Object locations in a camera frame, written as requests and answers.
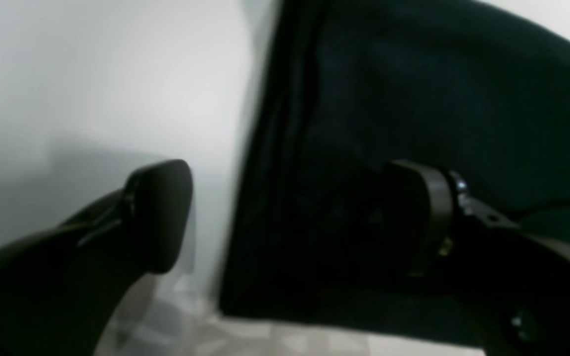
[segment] black fabric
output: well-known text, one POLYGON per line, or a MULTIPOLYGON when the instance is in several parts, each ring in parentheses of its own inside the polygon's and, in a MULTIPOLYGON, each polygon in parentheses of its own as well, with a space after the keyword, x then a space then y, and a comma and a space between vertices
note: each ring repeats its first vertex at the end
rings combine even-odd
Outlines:
POLYGON ((396 158, 570 242, 570 43, 473 1, 285 0, 222 311, 477 345, 452 297, 386 285, 396 158))

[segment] black cloth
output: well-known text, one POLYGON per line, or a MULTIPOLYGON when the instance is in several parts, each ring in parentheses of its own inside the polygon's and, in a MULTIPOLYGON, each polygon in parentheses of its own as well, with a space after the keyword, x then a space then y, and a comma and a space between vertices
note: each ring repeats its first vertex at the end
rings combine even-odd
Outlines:
POLYGON ((477 345, 452 297, 385 285, 376 172, 398 158, 570 242, 570 43, 474 1, 285 0, 223 313, 477 345))

